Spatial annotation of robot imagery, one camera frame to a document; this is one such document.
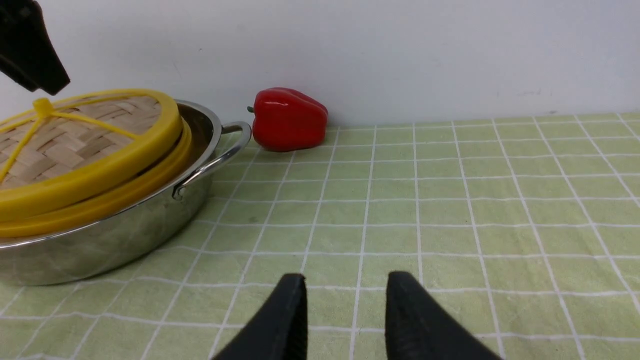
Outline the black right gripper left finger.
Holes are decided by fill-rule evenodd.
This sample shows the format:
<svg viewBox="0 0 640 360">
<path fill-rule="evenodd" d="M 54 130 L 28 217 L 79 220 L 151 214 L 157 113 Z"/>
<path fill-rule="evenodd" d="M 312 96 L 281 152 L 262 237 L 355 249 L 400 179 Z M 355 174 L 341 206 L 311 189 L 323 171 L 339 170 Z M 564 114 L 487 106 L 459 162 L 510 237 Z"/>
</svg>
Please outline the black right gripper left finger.
<svg viewBox="0 0 640 360">
<path fill-rule="evenodd" d="M 306 360 L 306 278 L 286 273 L 242 330 L 215 360 Z"/>
</svg>

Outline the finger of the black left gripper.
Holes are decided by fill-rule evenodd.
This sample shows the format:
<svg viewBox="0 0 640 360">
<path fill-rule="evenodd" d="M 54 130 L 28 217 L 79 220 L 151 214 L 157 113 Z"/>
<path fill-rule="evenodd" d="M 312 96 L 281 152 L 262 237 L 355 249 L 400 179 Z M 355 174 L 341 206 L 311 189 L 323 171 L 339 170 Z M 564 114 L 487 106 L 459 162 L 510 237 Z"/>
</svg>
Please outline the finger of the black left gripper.
<svg viewBox="0 0 640 360">
<path fill-rule="evenodd" d="M 36 0 L 0 2 L 0 70 L 29 92 L 55 96 L 70 84 Z"/>
</svg>

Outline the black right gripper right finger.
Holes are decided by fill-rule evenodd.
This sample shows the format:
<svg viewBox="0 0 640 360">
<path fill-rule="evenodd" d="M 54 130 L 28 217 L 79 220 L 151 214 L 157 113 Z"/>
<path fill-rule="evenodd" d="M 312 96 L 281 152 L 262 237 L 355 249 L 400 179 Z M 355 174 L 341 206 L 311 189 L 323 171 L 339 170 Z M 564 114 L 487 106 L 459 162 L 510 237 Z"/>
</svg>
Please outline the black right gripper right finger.
<svg viewBox="0 0 640 360">
<path fill-rule="evenodd" d="M 498 360 L 406 271 L 388 274 L 385 348 L 389 360 Z"/>
</svg>

